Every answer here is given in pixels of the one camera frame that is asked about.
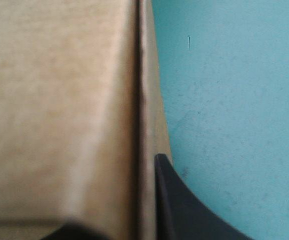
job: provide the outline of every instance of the corrugated cardboard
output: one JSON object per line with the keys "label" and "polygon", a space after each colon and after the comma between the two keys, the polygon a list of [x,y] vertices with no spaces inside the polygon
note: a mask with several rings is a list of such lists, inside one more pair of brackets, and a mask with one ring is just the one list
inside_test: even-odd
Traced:
{"label": "corrugated cardboard", "polygon": [[69,219],[155,239],[153,159],[170,149],[151,1],[140,3],[139,33],[136,0],[0,0],[0,239]]}

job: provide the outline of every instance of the turquoise wall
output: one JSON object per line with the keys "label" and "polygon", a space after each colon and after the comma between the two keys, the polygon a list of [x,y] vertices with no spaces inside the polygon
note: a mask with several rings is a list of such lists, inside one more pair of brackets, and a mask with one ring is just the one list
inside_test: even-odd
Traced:
{"label": "turquoise wall", "polygon": [[289,240],[289,1],[153,0],[174,167],[257,240]]}

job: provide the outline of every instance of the scuff mark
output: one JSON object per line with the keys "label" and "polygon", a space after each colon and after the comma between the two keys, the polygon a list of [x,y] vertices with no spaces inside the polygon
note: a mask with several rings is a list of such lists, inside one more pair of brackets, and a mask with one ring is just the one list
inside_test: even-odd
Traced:
{"label": "scuff mark", "polygon": [[189,48],[189,51],[190,51],[190,40],[191,40],[191,36],[188,35],[187,37],[188,37],[188,48]]}

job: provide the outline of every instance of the black curved piece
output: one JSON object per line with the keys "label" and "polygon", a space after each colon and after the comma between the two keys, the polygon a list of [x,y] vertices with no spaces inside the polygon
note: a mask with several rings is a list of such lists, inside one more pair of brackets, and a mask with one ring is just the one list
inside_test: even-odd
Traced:
{"label": "black curved piece", "polygon": [[155,177],[159,240],[251,240],[199,201],[165,154],[155,156]]}
{"label": "black curved piece", "polygon": [[41,240],[108,240],[106,237],[76,224],[67,223]]}

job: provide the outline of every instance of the cardboard box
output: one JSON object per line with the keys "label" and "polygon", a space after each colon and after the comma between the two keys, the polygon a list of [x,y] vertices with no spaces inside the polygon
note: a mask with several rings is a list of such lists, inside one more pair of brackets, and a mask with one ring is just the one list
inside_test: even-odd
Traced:
{"label": "cardboard box", "polygon": [[0,0],[0,239],[155,239],[156,48],[150,0]]}

